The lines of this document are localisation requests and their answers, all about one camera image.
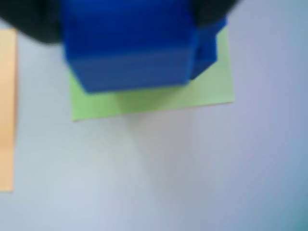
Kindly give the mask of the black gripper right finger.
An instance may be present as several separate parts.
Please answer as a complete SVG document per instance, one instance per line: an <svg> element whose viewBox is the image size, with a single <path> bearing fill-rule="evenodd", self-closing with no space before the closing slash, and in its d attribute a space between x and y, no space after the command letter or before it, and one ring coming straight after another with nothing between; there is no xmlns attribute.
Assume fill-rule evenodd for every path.
<svg viewBox="0 0 308 231"><path fill-rule="evenodd" d="M192 12L198 26L222 19L238 4L238 0L192 0Z"/></svg>

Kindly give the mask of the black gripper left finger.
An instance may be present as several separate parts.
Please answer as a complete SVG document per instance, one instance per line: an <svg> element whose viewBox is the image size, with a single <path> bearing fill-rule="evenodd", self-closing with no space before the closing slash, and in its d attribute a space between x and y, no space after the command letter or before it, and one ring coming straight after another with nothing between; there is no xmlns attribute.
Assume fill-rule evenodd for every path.
<svg viewBox="0 0 308 231"><path fill-rule="evenodd" d="M62 42L60 0L0 0L0 18L45 44Z"/></svg>

